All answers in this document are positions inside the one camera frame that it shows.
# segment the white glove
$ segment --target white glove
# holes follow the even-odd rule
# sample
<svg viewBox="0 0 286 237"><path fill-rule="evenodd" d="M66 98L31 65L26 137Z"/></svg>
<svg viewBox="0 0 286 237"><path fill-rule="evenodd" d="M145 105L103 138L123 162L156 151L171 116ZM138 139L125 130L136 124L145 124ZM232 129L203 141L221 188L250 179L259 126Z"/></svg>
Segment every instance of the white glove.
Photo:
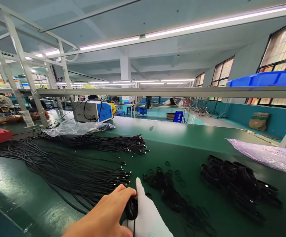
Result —
<svg viewBox="0 0 286 237"><path fill-rule="evenodd" d="M136 178L138 215L135 220L135 237L173 237L161 218L154 202L145 195L141 180ZM134 233L134 220L122 224Z"/></svg>

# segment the white machine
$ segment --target white machine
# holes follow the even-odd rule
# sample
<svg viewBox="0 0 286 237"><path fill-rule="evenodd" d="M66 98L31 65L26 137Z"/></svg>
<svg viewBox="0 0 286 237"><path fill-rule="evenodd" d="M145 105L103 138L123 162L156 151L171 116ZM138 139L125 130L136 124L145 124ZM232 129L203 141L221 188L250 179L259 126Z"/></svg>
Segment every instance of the white machine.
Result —
<svg viewBox="0 0 286 237"><path fill-rule="evenodd" d="M74 101L74 117L79 122L105 122L113 118L112 107L107 102Z"/></svg>

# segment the green workbench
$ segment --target green workbench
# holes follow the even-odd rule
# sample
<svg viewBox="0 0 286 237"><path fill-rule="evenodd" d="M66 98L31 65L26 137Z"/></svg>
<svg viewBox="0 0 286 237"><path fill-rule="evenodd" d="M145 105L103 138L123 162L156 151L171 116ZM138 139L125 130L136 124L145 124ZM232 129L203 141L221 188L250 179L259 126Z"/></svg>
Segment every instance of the green workbench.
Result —
<svg viewBox="0 0 286 237"><path fill-rule="evenodd" d="M233 138L269 145L268 139L239 129L147 119L115 117L110 123L116 128L99 135L142 134L146 140L146 146L150 149L146 155L133 157L130 153L116 153L122 161L126 161L126 171L132 171L131 187L135 188L135 178L142 178L148 169L155 170L156 167L161 167L164 171L180 170L187 187L183 188L174 181L176 190L183 197L189 195L194 206L203 206L209 211L210 223L216 229L218 236L286 236L286 173L247 158L226 140L226 138ZM37 142L50 143L40 139ZM89 152L86 149L76 150L76 156L78 154L111 158L110 154L99 151ZM239 161L252 168L258 179L280 190L279 198L284 203L283 208L278 210L258 202L259 211L267 219L264 226L259 226L242 215L217 191L208 188L200 181L199 169L202 163L207 163L209 154L230 161ZM166 161L170 162L169 167L165 165ZM143 186L146 192L152 194L156 207L173 235L185 236L186 222L181 215L168 209L162 203L159 193L145 183ZM33 237L61 236L66 225L83 216L66 204L40 176L30 172L24 163L7 158L0 158L0 212L26 232L26 236ZM207 235L196 232L195 236Z"/></svg>

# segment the clear plastic bag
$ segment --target clear plastic bag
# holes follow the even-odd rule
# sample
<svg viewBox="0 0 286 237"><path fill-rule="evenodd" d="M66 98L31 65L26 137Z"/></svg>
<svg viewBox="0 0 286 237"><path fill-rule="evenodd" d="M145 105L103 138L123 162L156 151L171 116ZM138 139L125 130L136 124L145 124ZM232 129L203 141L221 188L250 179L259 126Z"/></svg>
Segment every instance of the clear plastic bag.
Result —
<svg viewBox="0 0 286 237"><path fill-rule="evenodd" d="M286 148L246 143L240 140L227 139L233 147L266 166L286 172Z"/></svg>
<svg viewBox="0 0 286 237"><path fill-rule="evenodd" d="M166 101L163 103L163 105L170 105L170 104L171 104L170 99L166 100Z"/></svg>
<svg viewBox="0 0 286 237"><path fill-rule="evenodd" d="M84 135L86 133L103 132L116 128L110 123L101 122L76 122L74 120L65 120L58 127L45 129L43 132L51 137L60 135Z"/></svg>

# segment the ceiling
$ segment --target ceiling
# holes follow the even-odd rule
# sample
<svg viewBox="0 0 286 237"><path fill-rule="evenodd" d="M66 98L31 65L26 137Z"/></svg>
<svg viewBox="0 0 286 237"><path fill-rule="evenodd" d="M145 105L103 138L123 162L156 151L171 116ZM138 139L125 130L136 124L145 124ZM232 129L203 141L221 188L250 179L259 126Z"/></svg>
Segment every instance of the ceiling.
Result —
<svg viewBox="0 0 286 237"><path fill-rule="evenodd" d="M0 3L44 28L82 16L121 0L0 0ZM70 24L52 32L85 46L128 36L238 14L286 0L142 0L128 6ZM54 51L56 40L14 18L25 52ZM81 54L67 63L74 81L95 80L72 72L104 80L120 79L120 57L128 55L132 79L193 78L221 61L286 25L286 17L238 25L191 35L135 44ZM0 13L0 35L7 32ZM10 37L0 40L4 52L15 54Z"/></svg>

